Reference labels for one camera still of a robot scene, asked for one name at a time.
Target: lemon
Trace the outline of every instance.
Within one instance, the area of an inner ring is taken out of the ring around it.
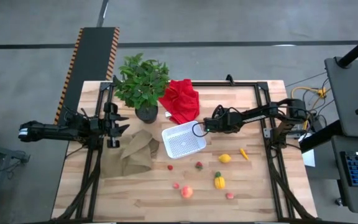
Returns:
[[[227,154],[222,154],[219,156],[219,161],[223,162],[223,163],[227,163],[227,162],[230,162],[231,160],[231,157]]]

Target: potted plant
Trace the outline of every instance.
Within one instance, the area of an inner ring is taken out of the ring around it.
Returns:
[[[139,119],[150,124],[157,119],[157,100],[165,94],[169,69],[165,63],[142,60],[142,56],[124,57],[124,65],[119,67],[122,81],[114,77],[115,95],[125,101],[126,106],[135,108]]]

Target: black and yellow tape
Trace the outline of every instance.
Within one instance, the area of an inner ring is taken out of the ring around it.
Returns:
[[[60,101],[59,101],[59,105],[57,107],[55,121],[53,122],[53,124],[57,124],[59,122],[59,117],[60,117],[60,113],[62,112],[63,102],[64,102],[65,97],[66,97],[68,82],[70,81],[71,72],[72,72],[73,67],[74,67],[74,60],[75,60],[75,57],[77,55],[78,46],[80,44],[82,31],[83,31],[83,29],[80,29],[80,33],[78,34],[77,41],[75,42],[73,56],[71,57],[70,66],[68,67],[68,72],[67,72],[67,76],[66,76],[66,80],[65,80],[65,85],[63,86],[62,95],[60,96]]]
[[[112,80],[112,70],[114,69],[114,61],[116,59],[117,54],[117,46],[118,46],[118,37],[119,37],[119,28],[114,28],[114,35],[112,37],[109,64],[107,66],[106,72],[106,80]]]

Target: green leaves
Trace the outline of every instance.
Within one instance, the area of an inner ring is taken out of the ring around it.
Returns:
[[[141,106],[157,106],[158,98],[165,94],[169,81],[166,63],[157,60],[142,61],[143,54],[124,57],[119,67],[122,81],[117,83],[115,95],[125,101],[126,106],[139,109]]]

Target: brown cloth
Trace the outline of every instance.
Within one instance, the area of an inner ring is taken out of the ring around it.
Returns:
[[[149,171],[159,142],[145,130],[119,138],[120,148],[108,148],[103,141],[101,178],[120,177]]]

